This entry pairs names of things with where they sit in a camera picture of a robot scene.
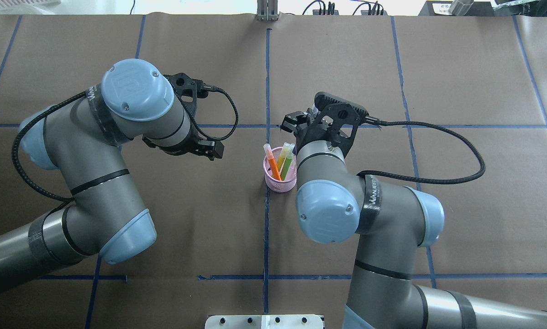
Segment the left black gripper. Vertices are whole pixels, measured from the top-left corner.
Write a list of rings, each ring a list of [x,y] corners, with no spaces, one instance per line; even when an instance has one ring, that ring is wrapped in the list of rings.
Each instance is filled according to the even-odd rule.
[[[187,153],[204,156],[209,160],[222,159],[224,144],[219,140],[200,139],[198,131],[190,123],[189,117],[184,117],[181,125],[171,135],[162,139],[142,136],[142,141],[150,148],[159,148],[171,156]]]

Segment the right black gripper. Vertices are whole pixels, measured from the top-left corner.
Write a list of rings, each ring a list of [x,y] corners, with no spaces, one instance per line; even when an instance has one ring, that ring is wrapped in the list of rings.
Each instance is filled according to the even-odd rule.
[[[302,149],[311,142],[322,140],[322,129],[319,123],[315,122],[317,116],[313,117],[305,111],[294,111],[284,117],[280,129],[294,133],[296,148]]]

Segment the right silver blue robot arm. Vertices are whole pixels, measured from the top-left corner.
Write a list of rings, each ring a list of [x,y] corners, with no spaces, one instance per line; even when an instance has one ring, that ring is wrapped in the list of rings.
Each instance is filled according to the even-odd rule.
[[[440,201],[378,180],[416,181],[381,171],[349,173],[340,115],[294,112],[281,128],[297,143],[296,209],[304,234],[329,244],[358,234],[345,329],[547,329],[547,311],[412,283],[418,249],[443,230]]]

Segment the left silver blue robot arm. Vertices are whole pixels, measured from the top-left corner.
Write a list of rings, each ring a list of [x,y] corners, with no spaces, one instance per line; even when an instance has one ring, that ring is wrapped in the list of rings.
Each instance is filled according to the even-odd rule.
[[[195,121],[196,101],[224,90],[142,59],[115,63],[101,83],[21,123],[12,162],[27,185],[61,206],[0,236],[0,294],[98,254],[129,260],[157,239],[120,147],[142,137],[178,156],[223,156]]]

